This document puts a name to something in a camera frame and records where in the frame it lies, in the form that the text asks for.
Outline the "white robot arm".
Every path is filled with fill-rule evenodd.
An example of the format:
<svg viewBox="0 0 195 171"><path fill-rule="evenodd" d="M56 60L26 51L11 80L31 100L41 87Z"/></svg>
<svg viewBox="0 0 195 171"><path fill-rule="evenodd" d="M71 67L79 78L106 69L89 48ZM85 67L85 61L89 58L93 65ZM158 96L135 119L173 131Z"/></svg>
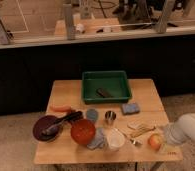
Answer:
<svg viewBox="0 0 195 171"><path fill-rule="evenodd" d="M168 144L180 146L192 140L195 142L195 113L180 116L175 122L170 122L163 130Z"/></svg>

